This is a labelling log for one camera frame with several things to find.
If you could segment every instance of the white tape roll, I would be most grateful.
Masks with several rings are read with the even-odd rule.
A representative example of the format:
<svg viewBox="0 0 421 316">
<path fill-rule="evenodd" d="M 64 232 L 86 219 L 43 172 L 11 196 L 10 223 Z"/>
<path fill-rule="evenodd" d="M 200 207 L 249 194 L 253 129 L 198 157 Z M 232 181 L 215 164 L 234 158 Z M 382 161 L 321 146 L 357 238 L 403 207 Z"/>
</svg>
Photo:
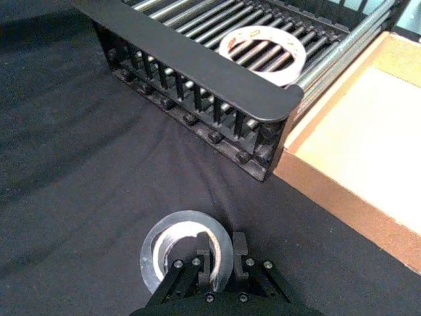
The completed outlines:
<svg viewBox="0 0 421 316">
<path fill-rule="evenodd" d="M 277 86 L 286 86 L 298 79 L 305 64 L 305 48 L 293 35 L 271 26 L 246 26 L 228 33 L 219 45 L 219 54 L 231 61 L 230 50 L 237 44 L 249 40 L 271 41 L 291 53 L 294 62 L 287 68 L 274 72 L 253 71 Z"/>
</svg>

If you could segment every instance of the black metal basket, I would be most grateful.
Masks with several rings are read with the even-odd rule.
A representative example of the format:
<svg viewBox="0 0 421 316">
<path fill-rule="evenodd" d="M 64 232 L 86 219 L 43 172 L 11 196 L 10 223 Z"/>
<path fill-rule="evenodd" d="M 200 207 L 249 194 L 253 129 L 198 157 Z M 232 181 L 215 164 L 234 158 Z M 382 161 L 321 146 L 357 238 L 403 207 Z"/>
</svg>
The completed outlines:
<svg viewBox="0 0 421 316">
<path fill-rule="evenodd" d="M 408 3 L 386 0 L 366 16 L 366 2 L 354 11 L 345 0 L 73 0 L 119 79 L 258 180 L 303 113 Z M 280 88 L 249 71 L 291 62 L 272 43 L 240 44 L 236 63 L 217 53 L 228 32 L 248 25 L 299 38 L 307 61 L 298 81 Z"/>
</svg>

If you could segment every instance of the cardboard box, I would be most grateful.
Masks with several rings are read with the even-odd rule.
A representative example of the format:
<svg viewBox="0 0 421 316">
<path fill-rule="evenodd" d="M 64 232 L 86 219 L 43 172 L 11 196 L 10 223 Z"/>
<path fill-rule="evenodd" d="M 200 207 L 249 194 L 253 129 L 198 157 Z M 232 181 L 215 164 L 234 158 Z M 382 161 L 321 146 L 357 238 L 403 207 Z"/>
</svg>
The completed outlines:
<svg viewBox="0 0 421 316">
<path fill-rule="evenodd" d="M 421 274 L 421 45 L 382 33 L 291 131 L 274 171 Z"/>
</svg>

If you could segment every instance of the black fabric surface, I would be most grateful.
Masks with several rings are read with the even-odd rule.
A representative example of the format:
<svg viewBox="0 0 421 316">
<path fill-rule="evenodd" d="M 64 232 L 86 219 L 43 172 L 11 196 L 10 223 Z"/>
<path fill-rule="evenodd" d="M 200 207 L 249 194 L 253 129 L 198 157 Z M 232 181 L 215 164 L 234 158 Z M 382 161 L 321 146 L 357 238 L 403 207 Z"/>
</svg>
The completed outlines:
<svg viewBox="0 0 421 316">
<path fill-rule="evenodd" d="M 3 2 L 3 14 L 18 11 Z M 143 307 L 143 239 L 182 209 L 244 231 L 251 254 L 326 315 L 421 315 L 418 275 L 280 179 L 252 179 L 118 81 L 68 4 L 30 7 L 2 16 L 0 36 L 0 315 Z"/>
</svg>

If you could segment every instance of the screw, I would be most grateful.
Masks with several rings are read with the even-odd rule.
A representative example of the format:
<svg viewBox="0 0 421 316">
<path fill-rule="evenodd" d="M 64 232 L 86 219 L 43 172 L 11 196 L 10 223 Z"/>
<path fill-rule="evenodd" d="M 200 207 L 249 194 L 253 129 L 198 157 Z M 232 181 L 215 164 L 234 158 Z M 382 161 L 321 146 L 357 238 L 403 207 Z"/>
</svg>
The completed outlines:
<svg viewBox="0 0 421 316">
<path fill-rule="evenodd" d="M 193 259 L 193 261 L 191 262 L 193 265 L 200 265 L 200 259 L 199 258 L 195 258 Z"/>
<path fill-rule="evenodd" d="M 206 294 L 206 302 L 212 303 L 215 300 L 215 296 L 211 293 Z"/>
<path fill-rule="evenodd" d="M 263 263 L 263 267 L 265 267 L 266 269 L 271 269 L 274 265 L 272 264 L 272 262 L 270 261 L 265 261 Z"/>
<path fill-rule="evenodd" d="M 248 265 L 249 267 L 252 267 L 253 265 L 255 265 L 255 261 L 253 259 L 251 259 L 251 258 L 248 258 L 245 261 L 245 264 Z"/>
<path fill-rule="evenodd" d="M 240 302 L 245 303 L 245 302 L 247 302 L 249 300 L 249 297 L 247 296 L 247 294 L 241 293 L 238 296 L 238 299 L 239 299 Z"/>
<path fill-rule="evenodd" d="M 183 266 L 183 261 L 175 260 L 173 264 L 174 264 L 175 268 L 179 269 Z"/>
</svg>

